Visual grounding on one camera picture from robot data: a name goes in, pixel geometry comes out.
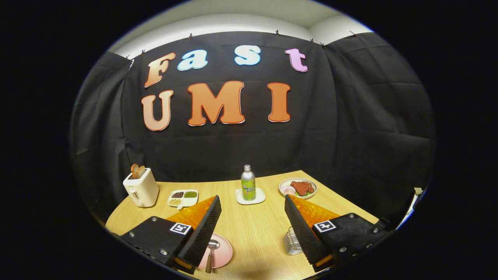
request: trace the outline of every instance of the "white compartment tray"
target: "white compartment tray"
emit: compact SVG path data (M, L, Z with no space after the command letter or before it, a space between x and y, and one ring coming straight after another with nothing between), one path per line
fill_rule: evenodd
M182 192L182 191L183 191L183 195L185 195L185 193L187 191L194 191L197 194L197 196L196 197L187 197L187 198L185 198L185 197L173 198L173 194L175 194L177 192ZM180 199L181 200L180 205L171 205L169 202L172 199ZM189 206L196 204L197 199L199 199L199 192L197 190L174 190L169 194L168 205L171 207L176 207L176 208L178 208L178 210L181 210L183 207L189 207Z

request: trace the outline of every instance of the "pink plate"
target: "pink plate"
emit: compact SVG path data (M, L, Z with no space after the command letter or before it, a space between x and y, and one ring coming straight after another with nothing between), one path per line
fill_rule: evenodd
M213 250L213 255L211 256L211 261L213 262L212 268L217 269L226 265L232 259L234 251L232 250L232 246L230 245L230 243L221 235L213 233L211 239L214 239L220 243L220 247L216 250ZM210 250L206 248L206 252L204 253L201 263L199 264L200 268L206 268L209 251Z

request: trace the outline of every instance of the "blue letter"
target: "blue letter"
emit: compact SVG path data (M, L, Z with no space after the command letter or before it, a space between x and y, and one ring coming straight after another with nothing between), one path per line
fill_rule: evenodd
M255 65L261 58L261 49L258 46L242 45L235 48L235 63L239 65Z
M178 70L186 71L190 68L201 69L208 64L206 61L207 55L208 52L205 50L193 50L191 52L187 52L182 56L183 60L178 63Z

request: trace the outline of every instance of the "letter m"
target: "letter m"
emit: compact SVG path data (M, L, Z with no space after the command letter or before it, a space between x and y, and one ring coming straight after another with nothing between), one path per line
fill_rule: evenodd
M245 118L241 113L241 90L244 83L240 81L226 82L218 96L215 97L208 85L205 83L193 84L188 87L192 94L192 118L188 124L191 126L202 126L206 118L202 116L202 110L206 113L209 121L214 124L223 108L220 121L223 124L240 124Z

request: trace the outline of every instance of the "bottle label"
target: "bottle label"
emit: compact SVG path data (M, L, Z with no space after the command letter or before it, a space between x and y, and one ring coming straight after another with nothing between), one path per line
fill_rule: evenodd
M244 200L254 200L256 198L256 181L242 180L242 196Z

